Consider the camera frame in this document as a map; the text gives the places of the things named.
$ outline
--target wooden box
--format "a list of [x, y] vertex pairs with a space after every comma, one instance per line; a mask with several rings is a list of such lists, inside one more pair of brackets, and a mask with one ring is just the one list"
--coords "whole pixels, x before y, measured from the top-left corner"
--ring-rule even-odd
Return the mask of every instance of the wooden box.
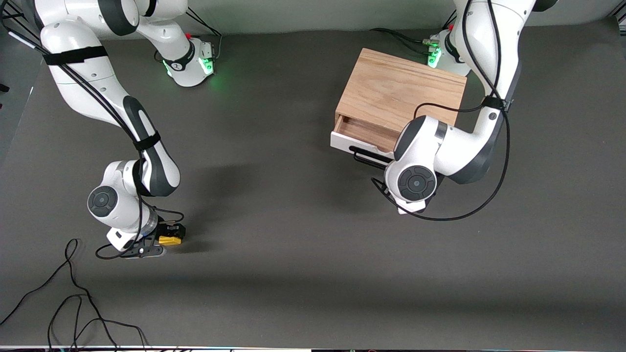
[[[458, 108], [465, 83], [464, 76], [363, 49], [335, 111], [331, 146], [352, 153], [349, 147], [355, 145], [390, 156], [419, 104]], [[421, 115], [453, 126], [457, 113], [424, 106]]]

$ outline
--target gray table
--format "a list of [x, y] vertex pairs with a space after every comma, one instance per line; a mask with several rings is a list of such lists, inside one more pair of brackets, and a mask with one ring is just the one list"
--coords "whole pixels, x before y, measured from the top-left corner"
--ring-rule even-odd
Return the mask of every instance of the gray table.
[[[159, 259], [94, 257], [107, 228], [86, 197], [110, 162], [136, 153], [118, 128], [70, 110], [41, 70], [0, 172], [2, 315], [79, 237], [79, 282], [152, 344], [626, 348], [626, 65], [614, 19], [524, 30], [506, 182], [482, 212], [442, 224], [397, 215], [369, 181], [380, 173], [329, 147], [360, 49], [411, 57], [390, 36], [229, 36], [217, 75], [191, 89], [151, 60], [148, 41], [105, 46], [180, 167], [180, 188], [153, 203], [187, 214], [188, 241]], [[463, 105], [481, 94], [472, 76]], [[480, 204], [503, 147], [484, 180], [445, 182], [428, 214]], [[1, 344], [44, 344], [72, 292], [63, 273], [0, 328]], [[72, 315], [59, 315], [62, 343]], [[130, 329], [113, 333], [138, 344]]]

